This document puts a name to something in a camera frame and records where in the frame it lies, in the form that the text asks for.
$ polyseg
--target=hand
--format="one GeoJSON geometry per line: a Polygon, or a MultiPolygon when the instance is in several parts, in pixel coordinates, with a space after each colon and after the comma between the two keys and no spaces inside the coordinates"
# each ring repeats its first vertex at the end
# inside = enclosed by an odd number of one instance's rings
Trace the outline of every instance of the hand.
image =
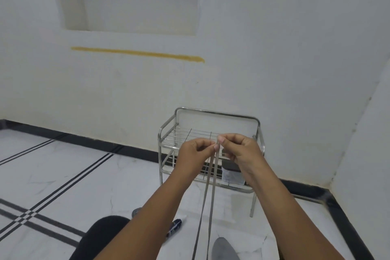
{"type": "Polygon", "coordinates": [[[227,152],[226,156],[238,164],[246,182],[253,186],[255,169],[268,166],[256,140],[240,134],[222,134],[218,143],[227,152]]]}
{"type": "Polygon", "coordinates": [[[217,150],[219,145],[205,138],[184,142],[180,147],[172,174],[184,179],[190,185],[200,173],[206,159],[214,155],[217,150]]]}

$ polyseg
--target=white tile floor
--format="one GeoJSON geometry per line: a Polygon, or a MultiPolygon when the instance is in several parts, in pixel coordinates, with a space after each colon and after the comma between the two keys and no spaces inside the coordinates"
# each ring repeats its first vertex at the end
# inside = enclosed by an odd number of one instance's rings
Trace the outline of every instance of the white tile floor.
{"type": "MultiPolygon", "coordinates": [[[[0,131],[0,158],[5,159],[47,139],[15,132],[0,131]]],[[[106,155],[106,152],[55,141],[6,164],[0,163],[0,198],[33,211],[61,193],[50,196],[67,181],[106,155]]],[[[108,215],[131,218],[133,209],[141,207],[159,186],[158,164],[114,155],[90,174],[80,179],[38,213],[82,232],[98,219],[108,215]]],[[[158,259],[190,259],[197,233],[204,184],[193,183],[185,193],[178,215],[187,215],[182,229],[163,245],[158,259]]],[[[209,213],[210,196],[204,214],[209,213]]],[[[345,259],[353,259],[351,252],[331,216],[320,204],[298,199],[305,212],[345,259]]],[[[241,260],[278,259],[275,237],[257,202],[255,215],[249,217],[251,195],[216,188],[211,244],[219,236],[225,237],[241,260]]],[[[75,249],[70,244],[36,231],[27,225],[12,230],[12,220],[1,209],[14,216],[22,212],[12,210],[0,201],[0,255],[2,259],[58,259],[66,260],[75,249]]],[[[206,258],[207,216],[204,216],[197,259],[206,258]]],[[[32,218],[31,223],[60,233],[71,241],[78,235],[32,218]]]]}

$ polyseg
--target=black pants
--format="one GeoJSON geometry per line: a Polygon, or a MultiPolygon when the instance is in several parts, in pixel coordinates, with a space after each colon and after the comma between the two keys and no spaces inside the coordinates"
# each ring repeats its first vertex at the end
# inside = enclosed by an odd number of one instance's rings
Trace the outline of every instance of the black pants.
{"type": "Polygon", "coordinates": [[[81,239],[70,260],[93,260],[129,222],[130,219],[120,216],[96,221],[81,239]]]}

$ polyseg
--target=metal rack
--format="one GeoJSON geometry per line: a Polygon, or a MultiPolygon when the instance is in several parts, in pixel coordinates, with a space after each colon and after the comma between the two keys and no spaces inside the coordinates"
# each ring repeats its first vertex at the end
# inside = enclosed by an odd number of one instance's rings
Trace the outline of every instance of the metal rack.
{"type": "MultiPolygon", "coordinates": [[[[233,118],[245,118],[249,120],[255,120],[257,122],[256,132],[253,134],[253,138],[260,142],[260,148],[261,151],[265,152],[265,145],[264,145],[264,139],[261,133],[260,129],[260,121],[253,116],[248,115],[238,115],[238,114],[232,114],[232,113],[223,113],[223,112],[217,112],[217,111],[211,111],[211,110],[202,110],[202,109],[194,109],[194,108],[187,108],[187,107],[179,107],[176,108],[174,114],[160,127],[160,130],[158,132],[158,164],[159,164],[159,172],[160,172],[160,184],[163,183],[163,173],[164,174],[171,174],[174,167],[175,167],[175,160],[177,153],[180,149],[180,146],[192,139],[196,138],[208,138],[208,139],[216,139],[219,133],[217,132],[207,132],[204,130],[197,130],[193,128],[183,128],[179,125],[179,119],[178,119],[178,111],[179,110],[187,110],[187,111],[194,111],[199,113],[206,113],[206,114],[214,114],[214,115],[222,115],[222,116],[231,116],[233,118]],[[163,130],[165,127],[173,121],[173,126],[168,129],[164,134],[163,130]],[[166,157],[163,159],[163,154],[161,152],[162,148],[170,149],[169,153],[166,155],[166,157]]],[[[226,159],[228,160],[223,153],[220,153],[219,160],[216,161],[218,163],[218,169],[221,170],[220,167],[220,161],[226,159]]],[[[207,171],[209,170],[209,160],[205,162],[205,165],[203,166],[203,169],[201,171],[201,174],[198,175],[197,178],[195,178],[195,181],[205,183],[206,179],[205,176],[207,175],[207,171]]],[[[217,172],[217,186],[222,188],[227,188],[235,191],[239,191],[242,193],[253,193],[253,189],[248,185],[239,185],[239,184],[232,184],[225,181],[222,181],[221,174],[217,172]]],[[[256,194],[253,194],[252,199],[252,206],[250,210],[250,217],[253,217],[254,213],[254,207],[256,203],[256,194]]]]}

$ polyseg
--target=yellow line on wall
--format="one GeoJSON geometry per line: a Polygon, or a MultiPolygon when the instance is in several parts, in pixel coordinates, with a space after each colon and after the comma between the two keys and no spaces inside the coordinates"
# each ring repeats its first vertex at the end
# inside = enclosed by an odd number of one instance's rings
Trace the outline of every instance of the yellow line on wall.
{"type": "Polygon", "coordinates": [[[144,51],[131,51],[127,49],[101,49],[95,47],[71,47],[74,51],[83,51],[83,52],[108,52],[113,54],[126,54],[126,55],[141,55],[144,57],[161,57],[168,59],[183,60],[189,62],[198,62],[204,63],[202,57],[195,55],[175,55],[175,54],[164,54],[162,52],[144,52],[144,51]]]}

